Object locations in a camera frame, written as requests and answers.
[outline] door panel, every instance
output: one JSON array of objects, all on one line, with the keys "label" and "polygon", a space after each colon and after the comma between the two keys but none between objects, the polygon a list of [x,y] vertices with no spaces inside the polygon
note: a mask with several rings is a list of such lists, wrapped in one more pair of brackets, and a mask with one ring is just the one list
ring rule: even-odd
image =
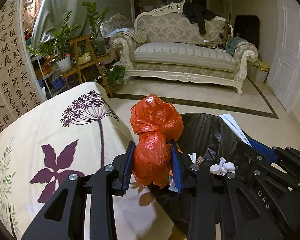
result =
[{"label": "door panel", "polygon": [[290,111],[300,89],[300,5],[277,0],[278,35],[267,86]]}]

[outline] blue gripper pad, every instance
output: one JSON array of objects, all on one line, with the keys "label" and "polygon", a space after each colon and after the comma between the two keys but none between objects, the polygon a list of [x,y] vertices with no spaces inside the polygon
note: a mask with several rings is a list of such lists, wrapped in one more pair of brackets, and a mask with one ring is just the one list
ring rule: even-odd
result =
[{"label": "blue gripper pad", "polygon": [[248,139],[248,141],[251,144],[252,149],[265,157],[268,163],[277,163],[278,158],[275,156],[274,150],[252,138]]},{"label": "blue gripper pad", "polygon": [[126,152],[128,153],[127,164],[124,167],[124,171],[123,171],[122,190],[124,191],[124,193],[126,193],[130,185],[130,179],[132,174],[132,157],[135,148],[136,148],[136,144],[134,142],[130,142]]},{"label": "blue gripper pad", "polygon": [[172,156],[171,169],[173,173],[173,180],[176,188],[178,189],[178,192],[181,193],[183,189],[182,187],[183,180],[182,180],[182,171],[179,163],[180,158],[177,157],[179,152],[176,143],[174,141],[170,141],[169,143],[171,144],[171,156]]}]

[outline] purple leaf print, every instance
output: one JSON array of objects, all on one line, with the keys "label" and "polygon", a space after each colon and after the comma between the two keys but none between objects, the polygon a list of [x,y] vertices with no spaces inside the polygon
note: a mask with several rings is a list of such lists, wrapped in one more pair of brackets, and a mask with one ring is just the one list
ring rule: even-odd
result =
[{"label": "purple leaf print", "polygon": [[52,196],[54,191],[56,190],[56,180],[53,180],[52,182],[48,183],[46,187],[43,189],[38,202],[39,203],[46,203],[49,198]]},{"label": "purple leaf print", "polygon": [[65,169],[69,168],[71,163],[73,162],[73,155],[75,152],[75,147],[77,146],[78,140],[74,141],[67,145],[64,150],[60,153],[57,158],[57,168]]},{"label": "purple leaf print", "polygon": [[119,122],[119,117],[110,108],[100,93],[96,90],[89,91],[72,102],[71,106],[62,113],[60,120],[63,127],[68,127],[71,123],[83,125],[97,121],[100,129],[101,141],[101,167],[104,166],[105,146],[101,119],[105,116],[111,116]]},{"label": "purple leaf print", "polygon": [[48,183],[46,187],[41,192],[41,195],[38,199],[39,203],[46,203],[49,198],[52,196],[54,191],[56,190],[56,180],[58,180],[58,184],[61,185],[67,177],[71,174],[76,173],[80,177],[84,177],[85,175],[80,171],[74,170],[65,170],[62,172],[58,172],[60,169],[69,168],[74,159],[75,148],[78,144],[78,140],[74,141],[67,145],[60,155],[57,158],[56,164],[56,153],[54,148],[51,147],[50,144],[42,145],[42,151],[45,154],[44,165],[48,168],[51,168],[51,171],[48,168],[44,168],[39,170],[37,174],[30,181],[31,184],[34,183]]},{"label": "purple leaf print", "polygon": [[53,173],[49,169],[44,168],[43,170],[38,171],[33,179],[31,179],[30,183],[49,183],[52,177]]},{"label": "purple leaf print", "polygon": [[44,165],[48,168],[55,169],[56,167],[56,153],[50,144],[42,145],[42,151],[45,154]]}]

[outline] black jacket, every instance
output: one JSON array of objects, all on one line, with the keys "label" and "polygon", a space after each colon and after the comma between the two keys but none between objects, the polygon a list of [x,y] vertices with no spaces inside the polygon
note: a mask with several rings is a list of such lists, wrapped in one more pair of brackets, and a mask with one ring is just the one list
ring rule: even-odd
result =
[{"label": "black jacket", "polygon": [[206,34],[206,24],[204,20],[210,21],[217,15],[203,7],[202,5],[186,2],[183,6],[182,14],[186,15],[191,24],[198,23],[201,35]]}]

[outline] red plastic bag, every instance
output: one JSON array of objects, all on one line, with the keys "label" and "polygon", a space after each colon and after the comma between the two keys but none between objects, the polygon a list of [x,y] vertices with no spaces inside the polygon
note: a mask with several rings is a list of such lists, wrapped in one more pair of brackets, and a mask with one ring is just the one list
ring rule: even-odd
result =
[{"label": "red plastic bag", "polygon": [[180,137],[183,131],[181,115],[171,103],[149,95],[131,108],[130,124],[139,135],[132,168],[136,181],[165,187],[169,184],[171,170],[170,145],[166,142]]}]

